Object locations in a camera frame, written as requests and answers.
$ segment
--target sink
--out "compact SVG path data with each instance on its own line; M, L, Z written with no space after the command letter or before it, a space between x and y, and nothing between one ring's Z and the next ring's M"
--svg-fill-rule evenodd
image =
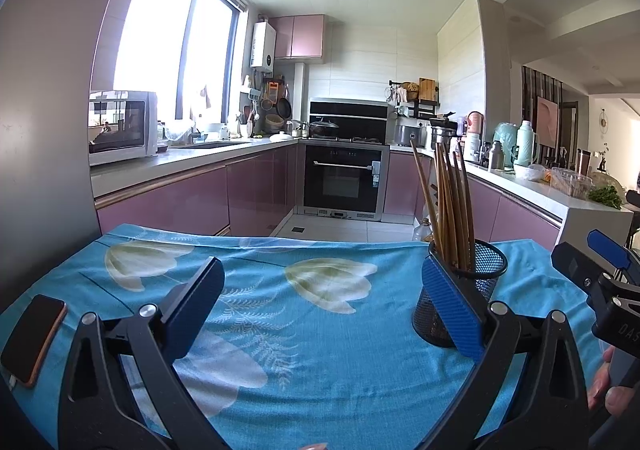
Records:
M251 143L251 141L207 141L206 143L196 143L193 145L187 145L182 147L185 150L191 150L191 149L196 149L196 150L200 150L203 148L222 148L224 146L234 146L234 145L241 145L241 144L249 144Z

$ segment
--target human hand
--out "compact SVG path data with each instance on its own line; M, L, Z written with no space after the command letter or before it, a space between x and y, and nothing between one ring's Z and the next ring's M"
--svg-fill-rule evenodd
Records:
M604 354L602 355L604 363L593 377L591 388L587 391L587 402L589 404L589 409L593 409L600 401L603 392L609 389L604 399L605 407L611 415L620 416L629 405L631 398L634 396L635 390L633 388L627 388L626 386L613 386L609 388L609 366L611 364L611 358L613 357L614 350L615 347L611 346L609 349L604 351Z

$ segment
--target green vegetable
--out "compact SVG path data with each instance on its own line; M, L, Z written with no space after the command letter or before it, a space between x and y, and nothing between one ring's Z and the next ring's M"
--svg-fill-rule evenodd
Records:
M611 208L616 208L617 210L619 210L620 206L622 205L622 199L620 199L616 188L612 185L604 186L596 190L591 190L591 192L589 192L589 198L595 203L600 203Z

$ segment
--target oven handle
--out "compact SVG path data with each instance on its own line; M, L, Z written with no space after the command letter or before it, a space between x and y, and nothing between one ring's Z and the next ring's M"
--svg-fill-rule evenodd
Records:
M334 164L331 164L331 163L319 163L318 161L314 161L314 165L316 165L316 166L337 166L338 168L356 168L358 170L369 170L370 172L373 170L373 166L334 165Z

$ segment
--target microwave oven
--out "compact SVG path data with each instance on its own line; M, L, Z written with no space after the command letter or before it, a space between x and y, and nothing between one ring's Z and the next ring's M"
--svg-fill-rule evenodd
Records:
M89 166L154 155L158 149L156 93L91 92L88 140Z

